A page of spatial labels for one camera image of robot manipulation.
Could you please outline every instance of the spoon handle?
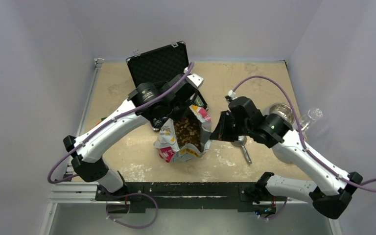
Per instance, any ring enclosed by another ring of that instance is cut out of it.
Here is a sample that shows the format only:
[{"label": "spoon handle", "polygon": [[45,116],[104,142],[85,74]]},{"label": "spoon handle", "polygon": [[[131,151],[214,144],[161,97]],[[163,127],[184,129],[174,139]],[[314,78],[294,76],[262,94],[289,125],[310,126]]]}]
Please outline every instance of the spoon handle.
[{"label": "spoon handle", "polygon": [[249,155],[249,152],[247,152],[246,147],[244,145],[242,145],[241,148],[243,149],[244,158],[246,159],[248,164],[251,164],[252,160],[250,159],[250,155]]}]

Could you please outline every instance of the cable connector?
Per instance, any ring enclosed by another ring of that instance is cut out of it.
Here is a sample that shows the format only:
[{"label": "cable connector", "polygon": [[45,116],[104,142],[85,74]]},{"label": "cable connector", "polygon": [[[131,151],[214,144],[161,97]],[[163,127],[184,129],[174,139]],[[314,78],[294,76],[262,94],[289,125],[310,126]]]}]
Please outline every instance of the cable connector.
[{"label": "cable connector", "polygon": [[237,99],[237,96],[235,95],[235,92],[233,92],[233,90],[230,90],[228,92],[228,96],[233,100],[233,99]]}]

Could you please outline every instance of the metal spoon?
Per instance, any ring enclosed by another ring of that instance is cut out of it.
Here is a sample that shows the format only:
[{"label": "metal spoon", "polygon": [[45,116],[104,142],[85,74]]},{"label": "metal spoon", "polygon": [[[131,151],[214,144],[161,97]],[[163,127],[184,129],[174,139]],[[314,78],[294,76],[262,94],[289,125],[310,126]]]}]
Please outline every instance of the metal spoon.
[{"label": "metal spoon", "polygon": [[239,136],[237,141],[232,142],[232,144],[235,147],[241,147],[243,149],[244,158],[246,159],[248,164],[252,163],[252,160],[250,159],[249,152],[247,152],[246,147],[244,146],[247,142],[246,136]]}]

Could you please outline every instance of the tabletop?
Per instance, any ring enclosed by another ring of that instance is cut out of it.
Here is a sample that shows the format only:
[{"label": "tabletop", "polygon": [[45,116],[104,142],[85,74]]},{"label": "tabletop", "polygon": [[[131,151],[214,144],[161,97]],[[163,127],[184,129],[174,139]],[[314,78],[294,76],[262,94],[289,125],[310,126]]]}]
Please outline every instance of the tabletop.
[{"label": "tabletop", "polygon": [[[278,82],[297,106],[283,61],[276,63],[195,63],[192,73],[204,78],[199,89],[209,106],[212,130],[220,112],[227,110],[224,98],[241,80],[263,75]],[[135,89],[126,63],[103,63],[93,90],[93,98],[84,131],[111,114]],[[236,91],[237,96],[253,100],[262,111],[273,103],[287,103],[281,91],[269,81],[252,79]],[[253,164],[248,165],[240,148],[229,142],[213,141],[210,150],[196,161],[166,163],[153,147],[158,133],[149,123],[130,132],[107,150],[103,159],[110,169],[119,170],[128,182],[252,182],[266,171],[280,176],[308,180],[294,164],[279,161],[265,145],[247,140],[246,148]],[[79,177],[73,181],[82,182]]]}]

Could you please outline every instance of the colorful packaging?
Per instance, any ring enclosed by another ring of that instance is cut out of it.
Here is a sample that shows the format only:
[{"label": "colorful packaging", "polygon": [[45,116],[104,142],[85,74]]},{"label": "colorful packaging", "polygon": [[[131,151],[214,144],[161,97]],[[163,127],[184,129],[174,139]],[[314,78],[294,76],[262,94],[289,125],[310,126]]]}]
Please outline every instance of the colorful packaging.
[{"label": "colorful packaging", "polygon": [[211,118],[204,108],[191,105],[181,121],[169,119],[159,131],[154,147],[167,163],[200,159],[211,145]]}]

